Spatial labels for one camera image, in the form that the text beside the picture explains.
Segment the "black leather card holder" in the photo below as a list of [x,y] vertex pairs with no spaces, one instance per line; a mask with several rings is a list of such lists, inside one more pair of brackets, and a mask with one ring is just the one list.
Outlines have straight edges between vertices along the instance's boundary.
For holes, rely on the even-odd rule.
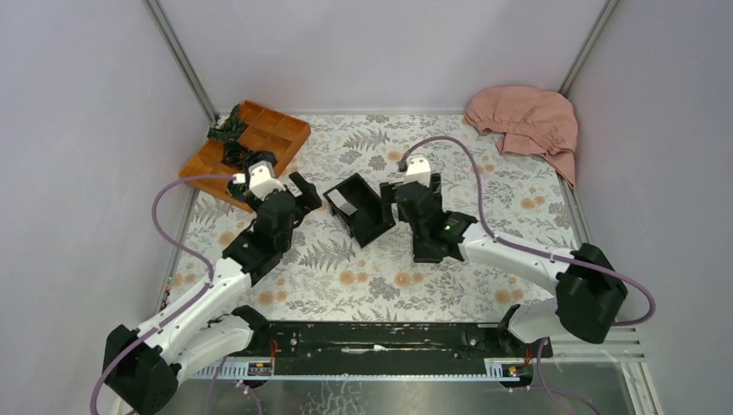
[[438,237],[412,236],[412,258],[415,263],[438,264],[445,259],[463,261],[456,243]]

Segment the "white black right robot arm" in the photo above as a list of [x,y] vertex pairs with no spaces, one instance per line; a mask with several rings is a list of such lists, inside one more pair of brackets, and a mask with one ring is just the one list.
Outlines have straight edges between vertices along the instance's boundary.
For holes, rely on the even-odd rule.
[[489,233],[474,216],[443,210],[438,174],[427,185],[383,182],[379,192],[383,209],[396,208],[398,219],[409,224],[415,261],[452,258],[491,265],[552,295],[505,314],[495,334],[503,354],[516,356],[531,342],[563,333],[591,344],[605,341],[628,289],[613,276],[598,247],[584,243],[576,250],[553,249],[510,234]]

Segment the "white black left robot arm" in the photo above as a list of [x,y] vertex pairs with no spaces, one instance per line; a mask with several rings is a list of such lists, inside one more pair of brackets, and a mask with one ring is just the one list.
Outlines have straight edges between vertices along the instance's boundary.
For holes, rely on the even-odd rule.
[[260,354],[268,343],[266,329],[245,318],[225,315],[205,322],[225,303],[248,292],[279,265],[291,247],[293,230],[322,205],[316,186],[299,173],[290,180],[299,193],[273,176],[267,163],[247,173],[203,175],[205,180],[246,187],[245,201],[255,212],[221,258],[212,262],[168,235],[158,219],[158,205],[172,188],[188,182],[180,178],[159,191],[151,207],[154,227],[171,245],[199,259],[207,276],[165,310],[134,329],[117,326],[106,338],[103,367],[93,387],[89,411],[98,413],[102,387],[107,386],[136,414],[156,414],[173,398],[188,377],[219,358],[243,350]]

